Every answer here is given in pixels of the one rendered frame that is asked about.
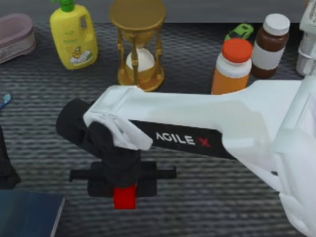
brown jar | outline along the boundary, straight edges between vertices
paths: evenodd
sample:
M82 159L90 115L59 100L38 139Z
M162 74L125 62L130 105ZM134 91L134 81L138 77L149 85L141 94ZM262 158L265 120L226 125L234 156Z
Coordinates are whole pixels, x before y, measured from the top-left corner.
M281 14L266 17L257 33L252 52L251 73L259 78L271 77L283 56L289 38L290 20Z

hourglass base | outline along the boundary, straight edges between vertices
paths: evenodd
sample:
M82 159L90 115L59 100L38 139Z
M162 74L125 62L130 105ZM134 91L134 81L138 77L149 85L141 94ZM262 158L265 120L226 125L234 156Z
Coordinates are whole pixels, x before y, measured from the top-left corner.
M139 88L141 88L144 91L154 91L158 87L161 86L161 84L164 81L164 71L163 68L160 67L161 74L157 75L154 73L154 75L149 75L149 78L143 78L144 75L142 75L142 79L139 81ZM119 68L118 70L118 82L120 85L135 85L134 78L131 78L125 68Z

orange pill bottle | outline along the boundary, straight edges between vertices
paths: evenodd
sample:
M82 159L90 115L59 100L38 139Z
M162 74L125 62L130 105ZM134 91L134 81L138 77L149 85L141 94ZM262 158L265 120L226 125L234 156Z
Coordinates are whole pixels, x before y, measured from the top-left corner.
M251 71L252 45L242 38L224 42L217 57L212 94L220 95L245 89Z

yellow bottle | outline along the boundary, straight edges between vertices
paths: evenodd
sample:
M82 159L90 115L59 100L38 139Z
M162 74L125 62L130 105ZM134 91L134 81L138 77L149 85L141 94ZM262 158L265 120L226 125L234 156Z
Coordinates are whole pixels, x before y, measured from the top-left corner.
M97 60L98 45L90 13L73 0L59 0L60 9L50 17L50 27L61 62L69 70Z

dark blue book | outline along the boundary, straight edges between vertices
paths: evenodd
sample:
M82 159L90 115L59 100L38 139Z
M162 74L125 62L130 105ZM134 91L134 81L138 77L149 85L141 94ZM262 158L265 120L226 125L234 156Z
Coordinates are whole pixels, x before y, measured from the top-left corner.
M53 237L64 203L62 195L0 190L0 237Z

